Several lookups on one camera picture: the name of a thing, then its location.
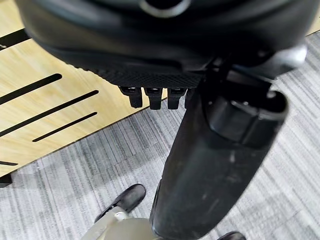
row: gray carpet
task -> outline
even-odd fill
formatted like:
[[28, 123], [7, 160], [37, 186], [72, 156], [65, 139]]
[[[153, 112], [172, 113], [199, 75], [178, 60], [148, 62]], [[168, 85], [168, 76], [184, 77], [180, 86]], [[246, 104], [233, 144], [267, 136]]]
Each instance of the gray carpet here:
[[[206, 237], [239, 230], [249, 240], [320, 239], [320, 32], [307, 38], [299, 70], [275, 87], [290, 116], [239, 202]], [[135, 183], [147, 196], [133, 212], [148, 217], [164, 162], [182, 120], [179, 110], [146, 109], [13, 173], [0, 189], [1, 240], [78, 240], [96, 215]]]

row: black slot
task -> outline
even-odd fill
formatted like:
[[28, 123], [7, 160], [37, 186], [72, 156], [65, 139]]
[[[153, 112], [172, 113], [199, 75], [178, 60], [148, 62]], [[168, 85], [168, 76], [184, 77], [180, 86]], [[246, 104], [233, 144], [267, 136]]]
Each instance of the black slot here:
[[10, 93], [0, 97], [0, 105], [4, 104], [6, 102], [9, 102], [9, 101], [11, 101], [11, 100], [13, 100], [15, 98], [18, 98], [18, 97], [20, 97], [20, 96], [22, 96], [24, 94], [32, 92], [33, 90], [39, 89], [39, 88], [41, 88], [41, 87], [43, 87], [45, 85], [51, 84], [51, 83], [53, 83], [53, 82], [55, 82], [57, 80], [60, 80], [60, 79], [62, 79], [62, 75], [56, 73], [56, 74], [53, 74], [53, 75], [48, 76], [46, 78], [43, 78], [43, 79], [41, 79], [39, 81], [36, 81], [34, 83], [31, 83], [31, 84], [29, 84], [27, 86], [19, 88], [19, 89], [13, 91], [13, 92], [10, 92]]
[[42, 136], [40, 136], [40, 137], [37, 137], [36, 139], [33, 139], [32, 142], [36, 143], [36, 142], [38, 142], [38, 141], [40, 141], [40, 140], [42, 140], [42, 139], [45, 139], [45, 138], [47, 138], [47, 137], [49, 137], [49, 136], [51, 136], [51, 135], [53, 135], [53, 134], [56, 134], [56, 133], [62, 131], [63, 129], [66, 129], [66, 128], [68, 128], [68, 127], [71, 127], [72, 125], [75, 125], [75, 124], [77, 124], [77, 123], [80, 123], [80, 122], [82, 122], [82, 121], [84, 121], [84, 120], [86, 120], [86, 119], [88, 119], [88, 118], [93, 117], [94, 115], [97, 115], [97, 114], [98, 114], [98, 113], [97, 113], [96, 111], [93, 112], [93, 113], [90, 113], [90, 114], [88, 114], [87, 116], [81, 117], [81, 118], [79, 118], [79, 119], [77, 119], [77, 120], [75, 120], [75, 121], [73, 121], [73, 122], [70, 122], [70, 123], [68, 123], [68, 124], [66, 124], [66, 125], [64, 125], [64, 126], [62, 126], [62, 127], [57, 128], [56, 130], [53, 130], [53, 131], [51, 131], [51, 132], [48, 132], [48, 133], [45, 134], [45, 135], [42, 135]]
[[12, 47], [16, 44], [29, 40], [30, 37], [25, 32], [25, 29], [12, 32], [8, 35], [0, 37], [0, 51]]
[[51, 109], [49, 109], [49, 110], [47, 110], [47, 111], [45, 111], [45, 112], [43, 112], [43, 113], [40, 113], [40, 114], [38, 114], [38, 115], [36, 115], [36, 116], [34, 116], [34, 117], [31, 117], [31, 118], [29, 118], [29, 119], [27, 119], [27, 120], [25, 120], [25, 121], [23, 121], [23, 122], [20, 122], [20, 123], [14, 125], [14, 126], [12, 126], [12, 127], [9, 127], [9, 128], [7, 128], [7, 129], [1, 131], [1, 132], [0, 132], [0, 137], [4, 136], [4, 135], [6, 135], [6, 134], [9, 134], [9, 133], [11, 133], [11, 132], [13, 132], [13, 131], [15, 131], [15, 130], [17, 130], [17, 129], [19, 129], [19, 128], [22, 128], [22, 127], [24, 127], [24, 126], [26, 126], [26, 125], [28, 125], [28, 124], [31, 124], [31, 123], [39, 120], [39, 119], [42, 119], [42, 118], [44, 118], [44, 117], [46, 117], [46, 116], [48, 116], [48, 115], [50, 115], [50, 114], [53, 114], [53, 113], [55, 113], [55, 112], [57, 112], [57, 111], [59, 111], [59, 110], [61, 110], [61, 109], [64, 109], [64, 108], [69, 107], [69, 106], [71, 106], [71, 105], [73, 105], [73, 104], [76, 104], [76, 103], [78, 103], [78, 102], [81, 102], [82, 100], [85, 100], [85, 99], [87, 99], [87, 98], [90, 98], [90, 97], [92, 97], [92, 96], [94, 96], [94, 95], [96, 95], [96, 94], [98, 94], [98, 93], [99, 93], [98, 90], [94, 90], [94, 91], [91, 91], [91, 92], [89, 92], [89, 93], [86, 93], [86, 94], [84, 94], [84, 95], [82, 95], [82, 96], [79, 96], [79, 97], [77, 97], [77, 98], [75, 98], [75, 99], [73, 99], [73, 100], [67, 101], [67, 102], [65, 102], [65, 103], [63, 103], [63, 104], [61, 104], [61, 105], [59, 105], [59, 106], [56, 106], [56, 107], [54, 107], [54, 108], [51, 108]]
[[17, 165], [18, 165], [18, 163], [14, 163], [14, 162], [7, 162], [7, 161], [0, 161], [0, 165], [17, 166]]

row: black shoe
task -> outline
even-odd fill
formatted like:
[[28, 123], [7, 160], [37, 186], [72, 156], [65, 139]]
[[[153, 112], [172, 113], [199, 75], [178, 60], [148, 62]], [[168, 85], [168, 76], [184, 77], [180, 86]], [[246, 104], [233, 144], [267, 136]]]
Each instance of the black shoe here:
[[94, 220], [96, 223], [101, 219], [107, 212], [114, 207], [120, 207], [125, 210], [128, 214], [135, 209], [145, 198], [146, 188], [142, 184], [134, 184], [123, 191], [114, 201], [108, 206], [99, 216]]
[[246, 237], [238, 231], [232, 231], [220, 237], [218, 240], [246, 240]]

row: wooden desk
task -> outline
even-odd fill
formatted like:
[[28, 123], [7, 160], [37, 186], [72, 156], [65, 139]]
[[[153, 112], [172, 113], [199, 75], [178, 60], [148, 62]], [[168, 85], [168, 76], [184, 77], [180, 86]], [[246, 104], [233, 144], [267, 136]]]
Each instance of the wooden desk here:
[[[23, 39], [13, 1], [0, 1], [0, 23], [0, 38]], [[32, 39], [0, 46], [0, 62], [0, 177], [139, 111], [117, 86]], [[141, 109], [148, 105], [143, 95]]]

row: black plastic clip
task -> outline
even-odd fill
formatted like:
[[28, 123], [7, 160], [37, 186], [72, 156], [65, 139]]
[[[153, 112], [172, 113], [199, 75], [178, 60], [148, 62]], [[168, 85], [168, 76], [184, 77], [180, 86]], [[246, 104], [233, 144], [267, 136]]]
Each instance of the black plastic clip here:
[[162, 88], [158, 87], [144, 88], [145, 95], [149, 97], [151, 110], [161, 109], [162, 90]]
[[142, 107], [142, 92], [140, 87], [119, 86], [123, 95], [128, 96], [131, 107], [137, 109]]
[[186, 88], [168, 88], [168, 109], [178, 109], [179, 101], [186, 94]]

